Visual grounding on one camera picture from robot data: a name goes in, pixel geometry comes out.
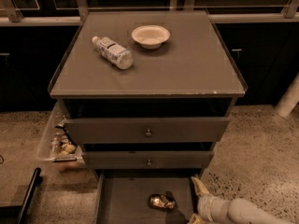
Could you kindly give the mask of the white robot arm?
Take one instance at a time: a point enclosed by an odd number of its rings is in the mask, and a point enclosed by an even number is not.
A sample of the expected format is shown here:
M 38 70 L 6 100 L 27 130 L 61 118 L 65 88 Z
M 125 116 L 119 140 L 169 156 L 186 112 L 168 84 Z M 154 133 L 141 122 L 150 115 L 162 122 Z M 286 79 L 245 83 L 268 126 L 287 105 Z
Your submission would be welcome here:
M 274 107 L 233 110 L 211 166 L 192 179 L 192 224 L 298 224 L 298 87 L 295 79 Z

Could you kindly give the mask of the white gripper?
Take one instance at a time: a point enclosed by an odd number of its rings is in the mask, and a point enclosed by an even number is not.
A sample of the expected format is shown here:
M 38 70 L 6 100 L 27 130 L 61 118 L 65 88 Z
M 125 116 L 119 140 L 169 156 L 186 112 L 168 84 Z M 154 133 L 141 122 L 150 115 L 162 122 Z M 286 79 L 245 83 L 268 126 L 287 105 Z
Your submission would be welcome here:
M 207 224 L 213 222 L 212 204 L 217 200 L 217 197 L 209 194 L 208 189 L 203 182 L 196 176 L 192 177 L 195 194 L 199 197 L 197 204 L 198 214 L 193 214 L 188 224 Z

